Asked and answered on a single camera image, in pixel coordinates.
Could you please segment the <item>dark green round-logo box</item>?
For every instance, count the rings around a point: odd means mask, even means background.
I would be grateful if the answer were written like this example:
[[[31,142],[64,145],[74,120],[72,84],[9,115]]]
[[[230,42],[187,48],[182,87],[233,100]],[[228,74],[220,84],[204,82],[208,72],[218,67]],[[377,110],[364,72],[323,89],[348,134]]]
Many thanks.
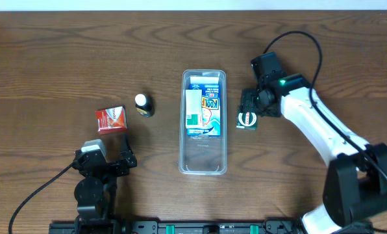
[[[236,127],[238,129],[256,130],[257,129],[257,115],[254,112],[238,112]]]

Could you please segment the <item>blue Kool Fever box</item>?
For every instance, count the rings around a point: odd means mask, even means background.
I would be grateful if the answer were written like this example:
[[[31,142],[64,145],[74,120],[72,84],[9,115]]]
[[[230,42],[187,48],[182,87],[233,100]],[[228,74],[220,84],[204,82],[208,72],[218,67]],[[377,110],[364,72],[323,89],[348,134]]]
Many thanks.
[[[201,128],[186,128],[187,135],[219,137],[221,135],[221,95],[219,85],[191,83],[188,90],[202,91],[203,126]]]

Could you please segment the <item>white green medicine box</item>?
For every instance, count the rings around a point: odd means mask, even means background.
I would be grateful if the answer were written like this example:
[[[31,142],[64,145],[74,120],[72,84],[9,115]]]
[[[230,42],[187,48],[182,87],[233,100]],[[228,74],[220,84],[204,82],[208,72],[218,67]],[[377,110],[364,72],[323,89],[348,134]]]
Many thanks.
[[[203,126],[202,91],[186,90],[186,128],[201,128]]]

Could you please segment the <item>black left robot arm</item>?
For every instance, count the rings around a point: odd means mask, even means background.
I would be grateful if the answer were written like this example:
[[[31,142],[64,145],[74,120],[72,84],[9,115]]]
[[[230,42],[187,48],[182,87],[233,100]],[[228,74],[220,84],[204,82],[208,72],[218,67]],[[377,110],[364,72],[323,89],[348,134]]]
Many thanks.
[[[106,148],[100,139],[84,143],[75,152],[72,168],[84,177],[74,190],[78,217],[75,233],[124,233],[125,222],[114,214],[117,178],[129,175],[137,166],[128,137],[123,134],[119,149],[121,159],[106,161]]]

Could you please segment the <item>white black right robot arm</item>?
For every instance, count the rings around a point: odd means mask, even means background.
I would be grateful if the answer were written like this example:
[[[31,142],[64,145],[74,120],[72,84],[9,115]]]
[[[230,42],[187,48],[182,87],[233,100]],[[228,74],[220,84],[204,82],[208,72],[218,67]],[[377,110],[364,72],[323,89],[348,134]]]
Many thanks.
[[[327,165],[323,203],[304,214],[306,233],[374,231],[363,220],[387,211],[387,145],[371,145],[345,126],[302,75],[274,73],[242,91],[240,111],[284,117]]]

